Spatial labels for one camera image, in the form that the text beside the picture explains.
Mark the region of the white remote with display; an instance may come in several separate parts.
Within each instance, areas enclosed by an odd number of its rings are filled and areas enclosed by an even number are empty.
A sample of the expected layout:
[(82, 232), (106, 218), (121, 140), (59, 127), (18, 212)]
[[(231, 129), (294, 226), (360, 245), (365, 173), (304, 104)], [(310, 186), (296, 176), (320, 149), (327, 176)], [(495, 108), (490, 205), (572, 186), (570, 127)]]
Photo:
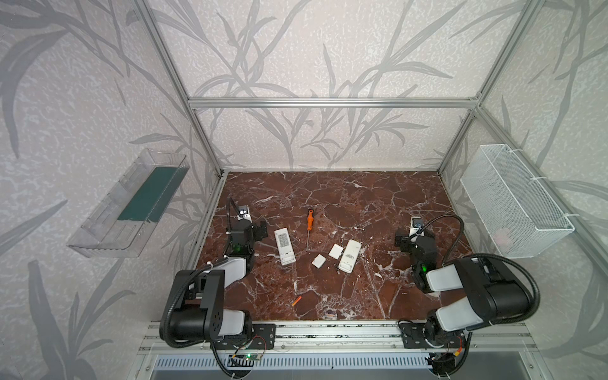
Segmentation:
[(277, 249), (279, 251), (280, 263), (282, 266), (293, 264), (296, 262), (295, 252), (291, 244), (291, 239), (288, 234), (288, 229), (283, 228), (274, 231)]

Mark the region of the orange handled screwdriver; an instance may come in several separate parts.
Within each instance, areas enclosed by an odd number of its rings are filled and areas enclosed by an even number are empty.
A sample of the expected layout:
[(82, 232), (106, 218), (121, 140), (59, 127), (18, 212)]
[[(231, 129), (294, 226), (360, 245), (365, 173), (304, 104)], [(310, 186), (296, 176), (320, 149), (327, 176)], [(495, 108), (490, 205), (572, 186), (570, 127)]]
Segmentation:
[(307, 214), (307, 250), (310, 249), (310, 234), (314, 225), (314, 210), (309, 209)]

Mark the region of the white remote being unloaded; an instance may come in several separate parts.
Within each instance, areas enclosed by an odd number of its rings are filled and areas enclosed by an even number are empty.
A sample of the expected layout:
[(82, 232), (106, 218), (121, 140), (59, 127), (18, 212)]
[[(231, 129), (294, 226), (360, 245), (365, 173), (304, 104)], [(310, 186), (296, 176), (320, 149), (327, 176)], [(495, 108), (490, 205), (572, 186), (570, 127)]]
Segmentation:
[(345, 273), (352, 273), (361, 249), (362, 244), (360, 242), (350, 240), (343, 251), (338, 269)]

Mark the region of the white battery cover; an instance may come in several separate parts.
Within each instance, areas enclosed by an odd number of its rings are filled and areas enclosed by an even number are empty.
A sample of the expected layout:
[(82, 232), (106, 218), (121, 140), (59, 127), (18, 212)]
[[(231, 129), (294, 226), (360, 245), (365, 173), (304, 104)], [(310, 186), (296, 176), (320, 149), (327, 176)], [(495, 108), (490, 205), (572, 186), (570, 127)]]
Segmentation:
[(342, 246), (334, 244), (332, 249), (329, 252), (329, 257), (331, 257), (335, 260), (339, 260), (343, 251), (344, 251), (344, 248)]
[(319, 254), (314, 258), (312, 264), (315, 268), (320, 269), (325, 262), (326, 258), (323, 255)]

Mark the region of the orange red AAA battery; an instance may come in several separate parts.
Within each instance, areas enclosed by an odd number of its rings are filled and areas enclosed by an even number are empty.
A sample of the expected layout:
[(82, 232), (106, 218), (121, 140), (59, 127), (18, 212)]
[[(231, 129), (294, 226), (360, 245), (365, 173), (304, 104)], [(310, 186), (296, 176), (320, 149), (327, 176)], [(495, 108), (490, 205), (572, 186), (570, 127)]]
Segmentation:
[(302, 296), (298, 296), (296, 300), (291, 304), (292, 307), (295, 307), (297, 303), (302, 299)]

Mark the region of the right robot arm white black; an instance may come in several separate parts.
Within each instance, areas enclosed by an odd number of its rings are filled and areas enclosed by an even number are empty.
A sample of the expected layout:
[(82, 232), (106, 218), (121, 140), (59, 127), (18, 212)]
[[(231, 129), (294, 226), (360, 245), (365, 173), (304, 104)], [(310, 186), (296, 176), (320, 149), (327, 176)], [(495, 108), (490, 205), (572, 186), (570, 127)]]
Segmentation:
[(424, 332), (430, 339), (524, 321), (540, 306), (540, 291), (534, 278), (506, 257), (478, 253), (439, 268), (433, 237), (408, 235), (399, 229), (394, 245), (413, 257), (414, 283), (424, 294), (464, 291), (458, 301), (428, 314)]

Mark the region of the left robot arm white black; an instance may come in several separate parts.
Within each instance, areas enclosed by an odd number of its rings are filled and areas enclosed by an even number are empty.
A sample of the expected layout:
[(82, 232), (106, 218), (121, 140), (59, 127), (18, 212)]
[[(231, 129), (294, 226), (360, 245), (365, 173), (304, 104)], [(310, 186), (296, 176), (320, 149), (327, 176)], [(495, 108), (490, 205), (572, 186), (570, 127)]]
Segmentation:
[(254, 245), (268, 235), (265, 221), (254, 224), (240, 219), (228, 229), (228, 241), (219, 261), (175, 275), (159, 325), (159, 335), (167, 345), (240, 345), (253, 339), (250, 313), (226, 309), (225, 289), (253, 271)]

